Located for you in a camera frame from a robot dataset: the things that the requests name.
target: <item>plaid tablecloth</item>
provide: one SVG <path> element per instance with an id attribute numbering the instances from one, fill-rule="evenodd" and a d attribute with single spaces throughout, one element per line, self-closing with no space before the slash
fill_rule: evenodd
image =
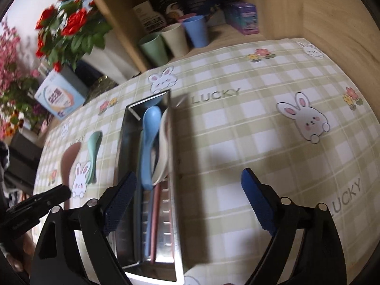
<path id="1" fill-rule="evenodd" d="M 83 168 L 89 160 L 90 135 L 101 130 L 97 183 L 83 199 L 72 198 L 71 207 L 99 198 L 113 185 L 125 107 L 168 87 L 178 105 L 177 203 L 187 276 L 201 285 L 244 284 L 265 251 L 270 236 L 240 185 L 245 167 L 299 205 L 325 202 L 347 269 L 374 248 L 380 236 L 380 125 L 352 81 L 305 39 L 222 48 L 149 70 L 99 96 L 51 132 L 34 192 L 61 183 L 62 153 L 81 141 L 72 185 L 76 163 Z M 35 241 L 42 225 L 33 229 Z M 78 240 L 95 278 L 80 235 Z M 288 268 L 296 255 L 294 249 Z"/>

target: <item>brown spatula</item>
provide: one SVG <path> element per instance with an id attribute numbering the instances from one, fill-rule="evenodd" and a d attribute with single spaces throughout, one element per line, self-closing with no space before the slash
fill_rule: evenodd
<path id="1" fill-rule="evenodd" d="M 67 150 L 63 153 L 61 159 L 61 177 L 62 184 L 69 187 L 69 176 L 70 170 L 74 164 L 74 161 L 81 149 L 82 143 L 76 142 L 69 146 Z M 70 209 L 70 199 L 66 200 L 63 205 L 64 210 Z"/>

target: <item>cartoon bunny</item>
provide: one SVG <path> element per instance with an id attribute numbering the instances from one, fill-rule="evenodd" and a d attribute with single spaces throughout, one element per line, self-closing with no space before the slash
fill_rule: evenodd
<path id="1" fill-rule="evenodd" d="M 312 143 L 319 142 L 319 136 L 330 130 L 327 118 L 317 109 L 310 107 L 305 94 L 298 92 L 295 96 L 296 106 L 288 103 L 278 103 L 277 110 L 285 117 L 296 121 L 301 135 Z"/>
<path id="2" fill-rule="evenodd" d="M 86 174 L 89 172 L 91 166 L 91 162 L 88 161 L 83 168 L 80 163 L 78 163 L 75 167 L 75 180 L 73 183 L 73 198 L 79 196 L 83 198 L 84 193 L 86 192 Z"/>
<path id="3" fill-rule="evenodd" d="M 301 42 L 296 42 L 300 45 L 306 54 L 312 56 L 314 58 L 323 58 L 322 52 L 320 52 L 313 44 L 309 43 L 308 45 L 304 45 Z"/>
<path id="4" fill-rule="evenodd" d="M 152 74 L 149 76 L 148 81 L 152 83 L 151 93 L 155 94 L 160 92 L 161 90 L 174 86 L 177 82 L 177 78 L 173 75 L 170 75 L 173 71 L 174 67 L 169 66 L 162 72 L 162 75 Z"/>
<path id="5" fill-rule="evenodd" d="M 69 124 L 65 123 L 62 125 L 62 130 L 61 130 L 61 139 L 65 138 L 69 132 Z"/>

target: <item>packaging box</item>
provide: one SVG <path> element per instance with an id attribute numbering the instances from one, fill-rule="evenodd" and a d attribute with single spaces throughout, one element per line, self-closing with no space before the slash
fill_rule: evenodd
<path id="1" fill-rule="evenodd" d="M 176 24 L 177 19 L 184 15 L 184 10 L 178 0 L 150 0 L 154 10 L 165 17 L 167 24 Z"/>
<path id="2" fill-rule="evenodd" d="M 147 33 L 161 30 L 167 26 L 164 16 L 153 10 L 149 1 L 145 1 L 135 6 L 133 10 Z"/>
<path id="3" fill-rule="evenodd" d="M 225 3 L 226 22 L 244 35 L 259 33 L 256 6 L 246 2 Z"/>
<path id="4" fill-rule="evenodd" d="M 35 99 L 59 120 L 83 105 L 88 88 L 67 66 L 61 72 L 52 70 L 41 83 Z"/>
<path id="5" fill-rule="evenodd" d="M 181 0 L 185 13 L 197 13 L 206 17 L 208 26 L 225 24 L 224 13 L 220 8 L 220 0 Z"/>
<path id="6" fill-rule="evenodd" d="M 147 33 L 175 24 L 177 18 L 184 15 L 178 0 L 149 0 L 133 9 Z"/>

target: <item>blue gripper pad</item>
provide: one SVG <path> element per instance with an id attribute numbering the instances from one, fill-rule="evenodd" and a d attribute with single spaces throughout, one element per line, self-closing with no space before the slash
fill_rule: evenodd
<path id="1" fill-rule="evenodd" d="M 124 215 L 136 189 L 136 175 L 131 172 L 126 180 L 121 181 L 123 185 L 113 198 L 110 205 L 104 212 L 103 234 L 107 237 L 109 233 L 116 230 L 121 218 Z"/>
<path id="2" fill-rule="evenodd" d="M 261 184 L 260 181 L 255 176 L 251 175 L 247 169 L 244 169 L 241 174 L 241 186 L 246 193 L 261 227 L 264 230 L 267 230 L 271 236 L 274 236 L 277 231 L 277 227 L 273 222 L 274 213 L 267 199 L 258 187 L 258 184 Z"/>

